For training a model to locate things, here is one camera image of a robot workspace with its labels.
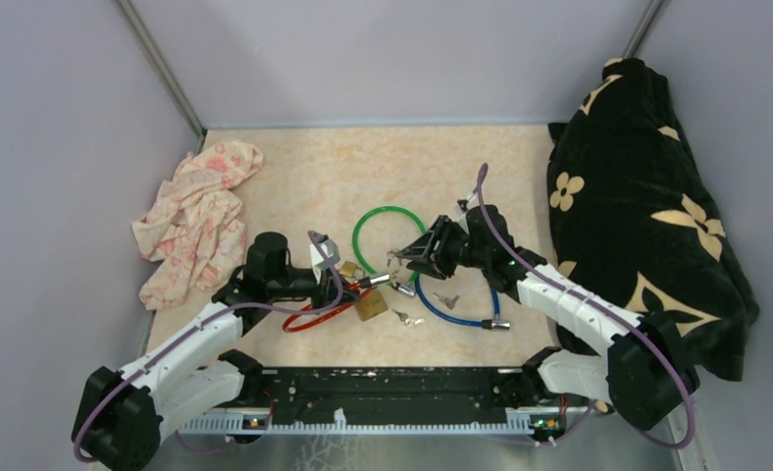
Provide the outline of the small key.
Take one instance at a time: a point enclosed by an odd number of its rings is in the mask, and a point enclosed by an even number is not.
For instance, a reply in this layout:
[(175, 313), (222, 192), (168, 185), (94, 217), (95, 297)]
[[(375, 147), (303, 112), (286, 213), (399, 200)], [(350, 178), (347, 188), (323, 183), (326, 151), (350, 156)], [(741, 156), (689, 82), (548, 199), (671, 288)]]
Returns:
[(456, 294), (453, 296), (446, 296), (443, 294), (439, 294), (437, 292), (433, 293), (433, 296), (441, 302), (448, 310), (453, 310), (456, 306), (458, 300), (460, 299), (460, 295)]

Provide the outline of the silver key bunch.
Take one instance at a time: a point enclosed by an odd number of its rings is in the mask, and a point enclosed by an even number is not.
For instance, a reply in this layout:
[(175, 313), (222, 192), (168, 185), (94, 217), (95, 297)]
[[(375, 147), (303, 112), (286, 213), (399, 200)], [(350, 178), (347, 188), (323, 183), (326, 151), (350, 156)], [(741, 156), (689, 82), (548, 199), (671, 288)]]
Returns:
[(424, 318), (416, 318), (410, 316), (408, 313), (393, 309), (392, 312), (398, 317), (399, 321), (405, 326), (418, 326), (425, 323)]

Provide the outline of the small brass padlock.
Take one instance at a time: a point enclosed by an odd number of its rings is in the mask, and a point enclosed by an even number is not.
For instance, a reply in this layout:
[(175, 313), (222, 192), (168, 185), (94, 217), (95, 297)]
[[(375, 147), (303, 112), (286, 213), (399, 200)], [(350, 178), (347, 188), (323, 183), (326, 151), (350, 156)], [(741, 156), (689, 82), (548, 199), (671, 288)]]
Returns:
[(365, 274), (365, 271), (360, 266), (351, 261), (344, 261), (338, 271), (343, 277), (348, 279), (358, 279)]

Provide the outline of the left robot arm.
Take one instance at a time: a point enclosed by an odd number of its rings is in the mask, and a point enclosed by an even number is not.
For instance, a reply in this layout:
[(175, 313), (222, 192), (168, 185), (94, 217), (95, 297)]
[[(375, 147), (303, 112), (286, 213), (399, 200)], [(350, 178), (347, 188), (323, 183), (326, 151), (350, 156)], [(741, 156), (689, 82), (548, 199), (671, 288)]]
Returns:
[(339, 250), (327, 235), (308, 234), (311, 264), (290, 260), (287, 238), (257, 235), (200, 312), (150, 352), (123, 367), (100, 367), (87, 378), (72, 432), (74, 455), (111, 470), (141, 470), (162, 443), (189, 420), (221, 403), (257, 403), (265, 391), (254, 361), (225, 347), (269, 313), (291, 313), (299, 299), (322, 314), (356, 299), (336, 264)]

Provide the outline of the red cable lock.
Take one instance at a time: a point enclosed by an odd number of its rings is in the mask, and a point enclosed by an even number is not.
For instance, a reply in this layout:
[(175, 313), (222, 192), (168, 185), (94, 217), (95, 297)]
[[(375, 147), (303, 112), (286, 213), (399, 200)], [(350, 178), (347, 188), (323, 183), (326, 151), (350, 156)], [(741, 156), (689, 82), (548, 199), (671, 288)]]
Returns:
[(360, 300), (368, 296), (375, 287), (389, 283), (390, 281), (391, 275), (389, 272), (376, 272), (373, 275), (360, 278), (355, 282), (347, 283), (347, 287), (352, 291), (353, 294), (357, 295), (357, 298), (353, 299), (352, 301), (343, 301), (338, 307), (335, 307), (328, 313), (321, 314), (314, 319), (305, 322), (304, 324), (295, 325), (294, 322), (297, 318), (299, 318), (299, 315), (290, 315), (283, 321), (282, 330), (285, 333), (293, 334), (326, 323), (351, 308), (354, 304), (359, 303)]

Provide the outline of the green cable lock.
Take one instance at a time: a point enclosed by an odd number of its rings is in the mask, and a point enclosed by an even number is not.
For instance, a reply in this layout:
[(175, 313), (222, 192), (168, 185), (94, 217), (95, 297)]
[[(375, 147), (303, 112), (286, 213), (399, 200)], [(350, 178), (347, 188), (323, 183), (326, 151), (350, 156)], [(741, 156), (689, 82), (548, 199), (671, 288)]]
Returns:
[[(365, 213), (356, 222), (353, 228), (353, 231), (351, 234), (351, 247), (357, 259), (358, 264), (368, 275), (375, 274), (376, 270), (368, 263), (368, 261), (364, 257), (363, 252), (361, 250), (360, 243), (359, 243), (361, 232), (364, 225), (368, 221), (384, 213), (397, 213), (397, 214), (406, 216), (417, 226), (421, 234), (423, 234), (427, 230), (422, 220), (415, 213), (400, 206), (384, 205), (384, 206), (373, 208), (369, 210), (367, 213)], [(406, 283), (392, 281), (390, 283), (390, 286), (397, 292), (403, 294), (404, 296), (407, 296), (409, 298), (414, 298), (417, 295), (417, 291), (413, 289), (411, 285), (418, 280), (418, 277), (419, 275), (416, 272), (414, 272)]]

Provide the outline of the blue cable lock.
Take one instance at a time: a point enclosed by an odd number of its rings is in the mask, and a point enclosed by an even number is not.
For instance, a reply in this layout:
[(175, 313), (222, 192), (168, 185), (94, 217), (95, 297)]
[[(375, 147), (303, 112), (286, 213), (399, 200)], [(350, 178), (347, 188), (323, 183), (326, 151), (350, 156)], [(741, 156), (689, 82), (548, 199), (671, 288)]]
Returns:
[(484, 319), (484, 320), (471, 320), (471, 319), (464, 319), (450, 314), (446, 314), (440, 309), (438, 309), (437, 307), (435, 307), (423, 292), (420, 276), (418, 276), (415, 279), (415, 281), (413, 282), (413, 286), (416, 291), (416, 295), (420, 299), (422, 305), (430, 313), (432, 313), (434, 316), (438, 317), (442, 321), (448, 322), (450, 324), (462, 326), (462, 327), (479, 328), (479, 329), (488, 330), (488, 331), (509, 331), (511, 329), (510, 322), (503, 320), (501, 318), (500, 297), (498, 292), (492, 288), (490, 289), (492, 316), (489, 319)]

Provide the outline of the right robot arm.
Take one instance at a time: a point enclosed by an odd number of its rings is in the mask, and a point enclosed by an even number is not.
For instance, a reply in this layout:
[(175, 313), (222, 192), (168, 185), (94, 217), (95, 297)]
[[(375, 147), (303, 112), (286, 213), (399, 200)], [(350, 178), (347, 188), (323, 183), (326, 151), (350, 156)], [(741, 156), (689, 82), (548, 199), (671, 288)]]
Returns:
[(561, 275), (516, 245), (493, 205), (471, 208), (459, 221), (439, 216), (394, 255), (410, 270), (438, 280), (459, 267), (477, 269), (494, 290), (588, 346), (589, 355), (547, 347), (529, 360), (523, 391), (535, 404), (562, 393), (599, 400), (631, 426), (649, 431), (692, 401), (699, 380), (673, 321), (626, 310)]

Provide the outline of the green lock key pair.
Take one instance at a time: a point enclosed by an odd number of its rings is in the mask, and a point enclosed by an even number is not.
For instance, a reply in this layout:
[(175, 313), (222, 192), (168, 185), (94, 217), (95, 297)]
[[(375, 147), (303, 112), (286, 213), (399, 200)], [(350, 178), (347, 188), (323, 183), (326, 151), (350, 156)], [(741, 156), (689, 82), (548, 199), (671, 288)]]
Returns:
[(400, 249), (392, 249), (386, 254), (386, 265), (398, 270), (404, 267), (404, 260), (402, 257), (402, 251)]

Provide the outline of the large brass padlock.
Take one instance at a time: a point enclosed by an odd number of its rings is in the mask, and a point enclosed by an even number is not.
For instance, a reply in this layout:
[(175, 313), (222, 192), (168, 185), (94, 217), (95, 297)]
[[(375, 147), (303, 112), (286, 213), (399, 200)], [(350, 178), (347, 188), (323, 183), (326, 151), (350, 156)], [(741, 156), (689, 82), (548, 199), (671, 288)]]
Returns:
[(361, 293), (361, 299), (354, 304), (361, 322), (367, 322), (388, 311), (387, 301), (382, 293), (374, 288)]

